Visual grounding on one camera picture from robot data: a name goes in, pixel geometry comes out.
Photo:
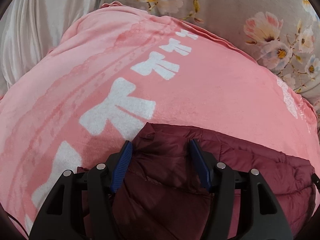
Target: white pillow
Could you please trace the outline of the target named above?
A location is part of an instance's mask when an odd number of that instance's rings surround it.
[[[2,33],[4,32],[5,23],[7,21],[7,16],[8,16],[8,11],[9,10],[6,10],[6,12],[2,16],[2,18],[0,19],[0,35],[2,35]],[[2,70],[0,68],[0,100],[2,99],[2,97],[4,96],[4,94],[7,91],[8,91],[8,85],[7,85],[7,82],[2,74]]]
[[[8,88],[56,47],[69,26],[93,11],[95,4],[96,0],[13,0],[7,9],[0,49]],[[0,74],[0,96],[4,86],[1,78]]]

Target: metal screw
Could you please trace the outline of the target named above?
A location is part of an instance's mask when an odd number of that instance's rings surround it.
[[[66,170],[64,171],[63,176],[68,177],[71,175],[71,173],[72,173],[71,170]]]
[[[226,165],[224,163],[217,163],[217,167],[219,169],[224,169],[226,167]]]
[[[258,175],[258,174],[259,174],[259,171],[258,171],[257,169],[252,169],[252,170],[251,170],[251,173],[252,173],[253,175]]]
[[[98,170],[103,170],[105,167],[106,167],[106,165],[105,165],[104,163],[99,163],[99,164],[97,165],[97,169],[98,169]]]

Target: fleece blanket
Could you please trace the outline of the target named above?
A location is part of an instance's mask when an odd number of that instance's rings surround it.
[[[245,139],[320,169],[313,107],[229,42],[105,4],[76,21],[0,102],[0,202],[29,231],[66,169],[118,152],[146,122]]]

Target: maroon puffer jacket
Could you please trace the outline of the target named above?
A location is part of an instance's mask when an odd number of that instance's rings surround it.
[[[258,169],[276,195],[297,234],[315,205],[314,168],[308,160],[193,126],[150,124],[133,140],[134,154],[113,213],[127,240],[200,239],[211,196],[201,188],[188,154],[188,141],[198,139],[204,151],[232,169]],[[236,235],[240,192],[236,192],[229,237]]]

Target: gray floral fabric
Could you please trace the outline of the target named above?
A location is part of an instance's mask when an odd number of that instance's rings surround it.
[[[308,0],[117,1],[230,41],[309,100],[320,116],[320,19]]]

